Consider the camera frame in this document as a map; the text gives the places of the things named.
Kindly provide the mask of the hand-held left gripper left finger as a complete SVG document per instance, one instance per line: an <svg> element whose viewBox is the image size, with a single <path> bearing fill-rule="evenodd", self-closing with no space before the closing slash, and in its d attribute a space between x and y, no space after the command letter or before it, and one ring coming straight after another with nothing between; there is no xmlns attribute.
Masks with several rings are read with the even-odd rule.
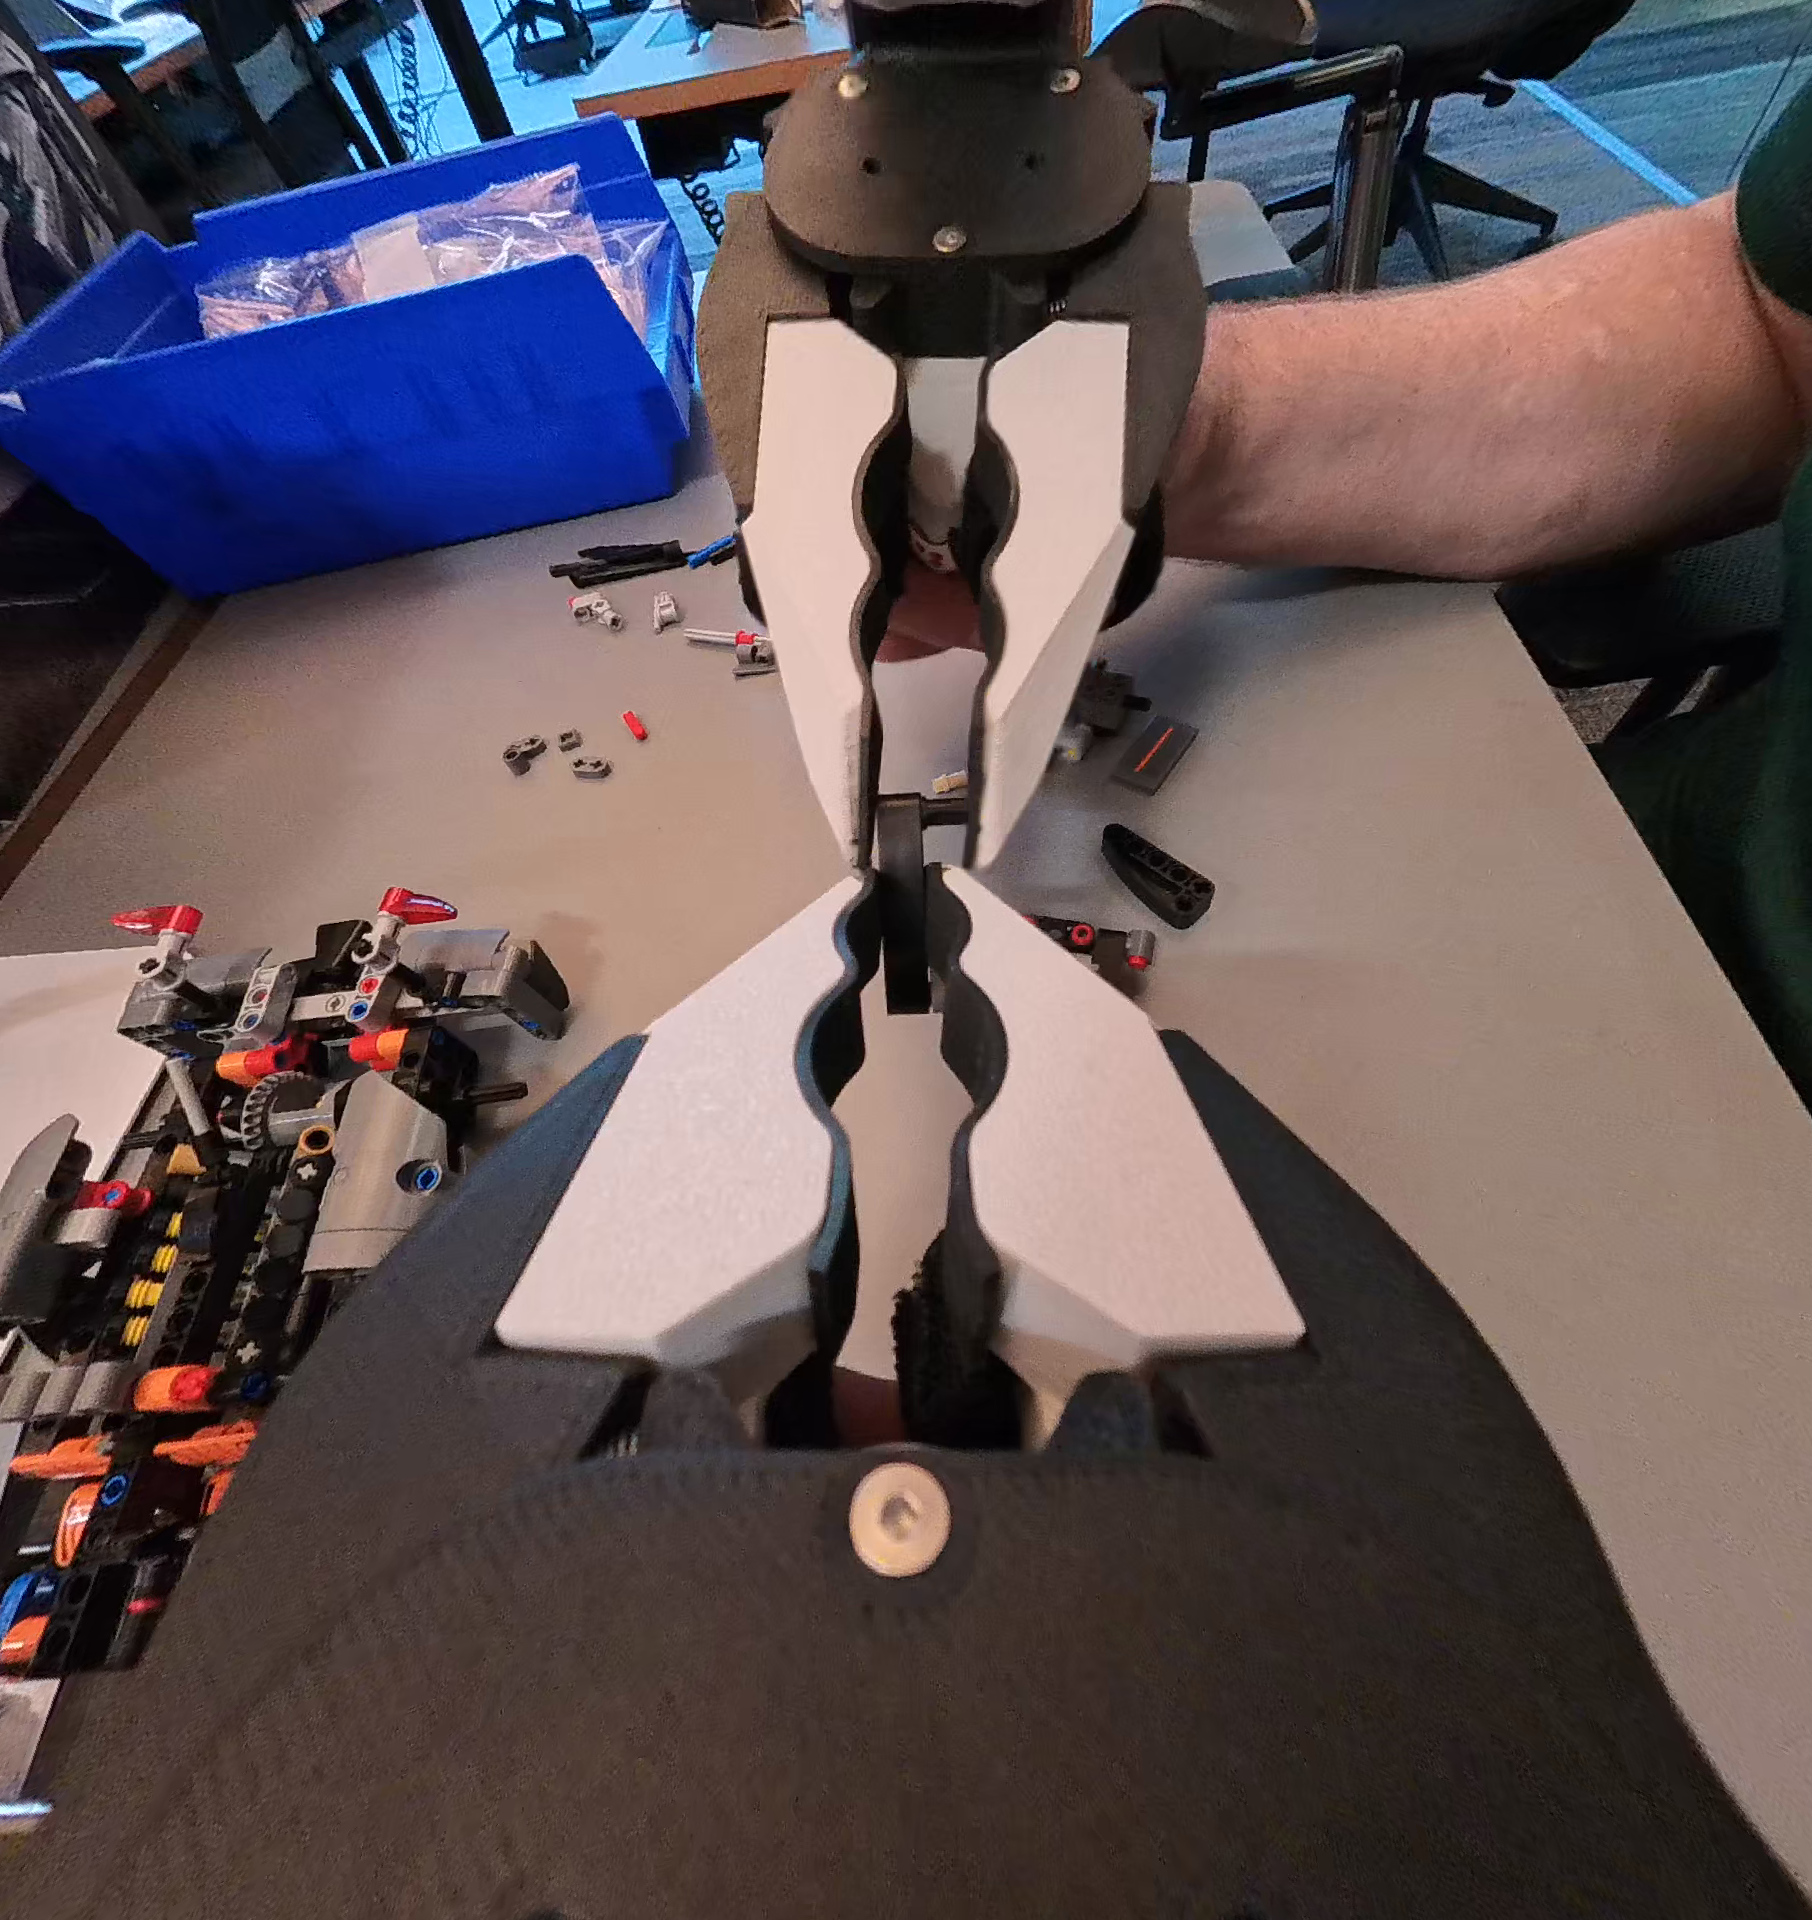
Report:
<svg viewBox="0 0 1812 1920"><path fill-rule="evenodd" d="M515 1353L706 1374L772 1445L840 1445L861 1273L836 1104L866 1063L840 880L654 1020L494 1322Z"/></svg>

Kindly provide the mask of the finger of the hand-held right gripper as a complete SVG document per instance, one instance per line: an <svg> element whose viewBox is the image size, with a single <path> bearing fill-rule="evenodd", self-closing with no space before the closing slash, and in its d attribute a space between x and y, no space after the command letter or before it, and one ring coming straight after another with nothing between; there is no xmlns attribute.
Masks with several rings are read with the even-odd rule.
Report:
<svg viewBox="0 0 1812 1920"><path fill-rule="evenodd" d="M907 474L898 363L838 318L771 322L744 551L806 775L857 870L873 863L873 668L898 594Z"/></svg>
<svg viewBox="0 0 1812 1920"><path fill-rule="evenodd" d="M1056 321L984 375L975 454L1007 502L980 573L975 869L998 861L1039 791L1135 547L1128 385L1121 321Z"/></svg>

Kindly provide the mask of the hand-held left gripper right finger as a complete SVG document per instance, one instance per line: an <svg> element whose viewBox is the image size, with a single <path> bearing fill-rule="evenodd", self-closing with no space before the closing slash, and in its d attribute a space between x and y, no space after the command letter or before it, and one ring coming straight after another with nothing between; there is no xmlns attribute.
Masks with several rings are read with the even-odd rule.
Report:
<svg viewBox="0 0 1812 1920"><path fill-rule="evenodd" d="M941 872L941 1055L967 1092L941 1279L1042 1445L1094 1377L1279 1355L1302 1310L1169 1040L965 870Z"/></svg>

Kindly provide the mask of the black curved lego arm piece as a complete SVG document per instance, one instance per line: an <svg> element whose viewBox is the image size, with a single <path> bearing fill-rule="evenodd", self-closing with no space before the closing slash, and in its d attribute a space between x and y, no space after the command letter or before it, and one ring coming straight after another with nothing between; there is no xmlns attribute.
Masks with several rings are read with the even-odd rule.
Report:
<svg viewBox="0 0 1812 1920"><path fill-rule="evenodd" d="M873 820L873 876L880 929L885 1008L892 1019L934 1011L928 946L930 888L947 863L930 858L928 832L969 830L970 794L947 784L934 793L883 794Z"/></svg>

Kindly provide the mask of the person's right forearm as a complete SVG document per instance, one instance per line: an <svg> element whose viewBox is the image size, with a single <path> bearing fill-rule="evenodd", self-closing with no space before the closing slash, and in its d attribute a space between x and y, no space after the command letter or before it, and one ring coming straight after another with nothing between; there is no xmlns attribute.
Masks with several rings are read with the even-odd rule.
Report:
<svg viewBox="0 0 1812 1920"><path fill-rule="evenodd" d="M1767 521L1811 448L1812 314L1725 194L1473 278L1215 307L1165 549L1497 582Z"/></svg>

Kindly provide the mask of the black Lego axles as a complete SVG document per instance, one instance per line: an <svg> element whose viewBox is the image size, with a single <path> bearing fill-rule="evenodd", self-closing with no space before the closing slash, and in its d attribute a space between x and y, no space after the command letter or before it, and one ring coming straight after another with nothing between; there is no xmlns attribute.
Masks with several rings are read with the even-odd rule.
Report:
<svg viewBox="0 0 1812 1920"><path fill-rule="evenodd" d="M739 537L728 534L687 551L681 540L630 540L587 547L571 560L548 565L548 576L577 591L653 578L664 573L699 571L726 565L739 553Z"/></svg>

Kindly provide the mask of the grey lego tile orange stripe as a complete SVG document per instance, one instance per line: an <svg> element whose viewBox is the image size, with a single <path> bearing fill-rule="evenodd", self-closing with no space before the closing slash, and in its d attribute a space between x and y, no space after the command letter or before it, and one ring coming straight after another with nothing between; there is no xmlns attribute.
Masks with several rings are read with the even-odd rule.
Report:
<svg viewBox="0 0 1812 1920"><path fill-rule="evenodd" d="M1159 797L1182 769L1199 739L1192 725L1154 713L1115 756L1111 782L1139 797Z"/></svg>

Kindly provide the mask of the black lego subassembly red pins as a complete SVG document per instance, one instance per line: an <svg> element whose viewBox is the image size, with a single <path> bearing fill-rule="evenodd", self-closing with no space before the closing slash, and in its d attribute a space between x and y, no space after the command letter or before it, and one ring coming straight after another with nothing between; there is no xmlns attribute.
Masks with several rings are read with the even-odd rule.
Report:
<svg viewBox="0 0 1812 1920"><path fill-rule="evenodd" d="M1024 920L1116 992L1131 999L1143 995L1159 953L1159 934L1153 929L1092 925L1052 914L1024 914Z"/></svg>

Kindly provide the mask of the black curved lego beam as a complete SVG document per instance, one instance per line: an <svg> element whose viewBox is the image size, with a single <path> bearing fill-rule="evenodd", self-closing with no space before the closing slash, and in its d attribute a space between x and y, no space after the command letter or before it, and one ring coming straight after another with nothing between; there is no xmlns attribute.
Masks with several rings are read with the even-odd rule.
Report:
<svg viewBox="0 0 1812 1920"><path fill-rule="evenodd" d="M1173 930L1192 930L1215 906L1209 876L1127 824L1102 828L1101 854L1124 890Z"/></svg>

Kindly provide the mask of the large lego vehicle model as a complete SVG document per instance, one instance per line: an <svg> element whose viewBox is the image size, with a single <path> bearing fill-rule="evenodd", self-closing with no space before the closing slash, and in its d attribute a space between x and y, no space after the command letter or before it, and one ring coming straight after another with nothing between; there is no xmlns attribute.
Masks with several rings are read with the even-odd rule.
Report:
<svg viewBox="0 0 1812 1920"><path fill-rule="evenodd" d="M409 887L291 956L203 951L185 902L113 922L160 1070L103 1156L58 1117L0 1186L0 1685L143 1659L327 1322L527 1097L470 1030L568 1024L535 939Z"/></svg>

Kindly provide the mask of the wooden desk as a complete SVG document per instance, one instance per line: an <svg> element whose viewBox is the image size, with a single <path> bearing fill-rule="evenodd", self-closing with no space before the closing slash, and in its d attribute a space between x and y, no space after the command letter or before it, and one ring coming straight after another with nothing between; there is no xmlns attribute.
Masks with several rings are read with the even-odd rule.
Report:
<svg viewBox="0 0 1812 1920"><path fill-rule="evenodd" d="M656 2L587 77L575 114L580 121L611 114L639 124L777 100L818 77L836 75L848 57L842 11L803 5L799 20L780 27L723 22L694 33L681 5Z"/></svg>

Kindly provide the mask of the black office chair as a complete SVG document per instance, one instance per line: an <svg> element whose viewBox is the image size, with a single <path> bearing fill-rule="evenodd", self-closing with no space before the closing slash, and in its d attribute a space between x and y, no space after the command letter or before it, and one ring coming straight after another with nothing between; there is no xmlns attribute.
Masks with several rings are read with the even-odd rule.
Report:
<svg viewBox="0 0 1812 1920"><path fill-rule="evenodd" d="M1444 98L1508 105L1518 84L1551 82L1632 11L1628 2L1327 2L1308 5L1312 39L1302 52L1221 59L1170 55L1161 135L1186 143L1186 179L1207 176L1216 132L1260 118L1344 100L1334 171L1318 186L1263 204L1267 218L1324 211L1288 249L1293 267L1322 254L1327 292L1370 292L1385 251L1410 235L1431 278L1450 276L1438 208L1455 208L1532 233L1538 254L1556 236L1559 215L1428 148L1431 118Z"/></svg>

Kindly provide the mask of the pile of clear plastic bags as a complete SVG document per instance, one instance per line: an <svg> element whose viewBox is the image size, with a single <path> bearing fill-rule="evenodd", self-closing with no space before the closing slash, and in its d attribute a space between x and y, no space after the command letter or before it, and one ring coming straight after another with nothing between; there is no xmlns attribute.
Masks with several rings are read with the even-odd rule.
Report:
<svg viewBox="0 0 1812 1920"><path fill-rule="evenodd" d="M633 331L647 334L654 257L666 236L663 218L592 215L580 169L568 163L486 186L463 202L396 215L339 245L227 267L199 281L199 328L208 340L228 339L580 259Z"/></svg>

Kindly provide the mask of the blue plastic bin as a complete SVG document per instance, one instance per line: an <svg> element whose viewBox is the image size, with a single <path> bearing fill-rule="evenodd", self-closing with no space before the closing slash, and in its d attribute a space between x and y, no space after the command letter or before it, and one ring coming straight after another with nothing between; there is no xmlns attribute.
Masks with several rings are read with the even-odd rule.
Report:
<svg viewBox="0 0 1812 1920"><path fill-rule="evenodd" d="M580 257L208 339L201 283L551 169L663 225L647 325ZM696 298L611 113L138 233L0 349L0 448L188 597L234 594L676 491Z"/></svg>

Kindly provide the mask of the white instruction booklet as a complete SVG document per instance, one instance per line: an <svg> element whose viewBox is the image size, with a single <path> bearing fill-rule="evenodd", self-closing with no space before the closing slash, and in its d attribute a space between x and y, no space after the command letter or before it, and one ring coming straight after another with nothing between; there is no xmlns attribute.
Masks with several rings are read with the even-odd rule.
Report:
<svg viewBox="0 0 1812 1920"><path fill-rule="evenodd" d="M159 1075L157 1057L119 1034L132 966L127 948L0 959L0 1188L58 1117L77 1117L91 1169L127 1133ZM0 1341L0 1369L9 1355ZM7 1445L18 1437L0 1427L0 1497Z"/></svg>

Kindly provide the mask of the person's green shirt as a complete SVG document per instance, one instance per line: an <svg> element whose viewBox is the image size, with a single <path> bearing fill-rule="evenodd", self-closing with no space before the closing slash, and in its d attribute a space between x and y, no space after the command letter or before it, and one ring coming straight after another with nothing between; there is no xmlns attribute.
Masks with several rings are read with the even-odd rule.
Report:
<svg viewBox="0 0 1812 1920"><path fill-rule="evenodd" d="M1752 154L1734 213L1756 286L1812 322L1812 81ZM1781 589L1755 685L1598 760L1812 1117L1812 443L1782 496Z"/></svg>

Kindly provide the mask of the dark printed box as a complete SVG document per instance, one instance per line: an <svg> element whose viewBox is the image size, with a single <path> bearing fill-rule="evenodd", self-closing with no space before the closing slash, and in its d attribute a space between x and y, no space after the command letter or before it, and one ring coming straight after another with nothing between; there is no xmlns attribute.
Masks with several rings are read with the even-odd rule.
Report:
<svg viewBox="0 0 1812 1920"><path fill-rule="evenodd" d="M0 5L0 349L151 208ZM67 752L168 589L0 448L0 834Z"/></svg>

